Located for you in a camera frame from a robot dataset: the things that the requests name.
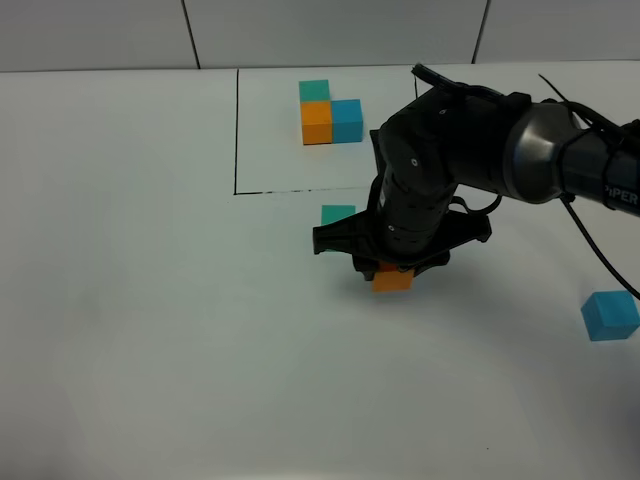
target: orange block held by gripper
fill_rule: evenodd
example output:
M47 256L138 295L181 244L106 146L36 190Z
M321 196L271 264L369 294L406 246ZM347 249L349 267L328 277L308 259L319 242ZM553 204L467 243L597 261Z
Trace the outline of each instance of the orange block held by gripper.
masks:
M381 263L380 270L373 276L373 291L382 293L409 290L412 282L413 270L399 272L395 265Z

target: cube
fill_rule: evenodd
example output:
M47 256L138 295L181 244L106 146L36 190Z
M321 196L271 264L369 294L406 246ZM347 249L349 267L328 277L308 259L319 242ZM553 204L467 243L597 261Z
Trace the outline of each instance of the cube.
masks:
M640 326L635 301L626 290L594 293L582 307L582 317L594 342L629 338Z
M329 80L308 80L300 82L300 103L329 102Z
M329 225L355 214L355 205L323 205L322 225Z
M333 116L333 143L362 141L364 124L360 100L334 100L331 102L331 114Z
M333 127L331 102L305 102L300 104L302 143L318 145L332 143Z
M413 275L413 270L400 272L395 265L381 262L380 269L373 276L372 290L375 293L409 290Z

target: teal cube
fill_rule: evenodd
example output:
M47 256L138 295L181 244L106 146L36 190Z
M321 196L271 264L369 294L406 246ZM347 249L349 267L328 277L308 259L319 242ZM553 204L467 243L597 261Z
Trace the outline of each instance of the teal cube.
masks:
M333 117L333 143L362 141L364 122L360 100L334 100L331 102L331 115Z
M300 103L329 102L329 80L306 80L300 82Z
M594 342L629 338L640 326L635 301L626 290L594 293L582 307L582 317Z
M322 225L329 225L356 214L355 205L323 205Z

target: robotic arm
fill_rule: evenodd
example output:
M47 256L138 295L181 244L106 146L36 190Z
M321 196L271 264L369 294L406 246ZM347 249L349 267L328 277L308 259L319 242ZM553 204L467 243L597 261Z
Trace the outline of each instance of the robotic arm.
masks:
M453 82L422 65L413 73L433 88L371 132L378 175L367 209L314 228L314 253L351 254L366 280L380 262L417 276L446 265L453 248L486 242L487 215L502 196L528 203L560 197L570 213L569 202L581 196L640 215L640 121L619 127L577 103L533 103L529 95ZM469 210L455 196L460 184L497 200Z

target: cable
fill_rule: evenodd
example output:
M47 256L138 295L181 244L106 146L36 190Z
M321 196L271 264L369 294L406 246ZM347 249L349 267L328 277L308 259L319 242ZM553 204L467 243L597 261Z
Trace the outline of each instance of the cable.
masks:
M582 221L580 220L580 218L578 217L578 214L576 214L575 210L571 206L572 199L563 195L562 197L560 197L560 200L562 201L562 204L566 207L567 211L569 212L569 215L571 215L571 218L573 219L573 221L576 222L578 229L580 229L580 233L582 233L582 236L591 247L591 250L593 250L593 253L596 254L596 257L598 257L598 259L607 268L607 270L609 270L609 273L613 275L615 279L618 280L618 282L620 282L620 284L624 288L626 288L629 291L629 293L631 293L631 295L633 295L638 300L640 300L640 292L635 288L633 288L631 284L627 282L624 279L624 277L618 273L618 271L613 267L613 265L609 263L609 260L607 260L607 258L604 256L602 251L600 251L600 249L596 245L596 242L593 241L593 238L591 238L591 235L589 235L589 232L587 232L587 229L582 223Z

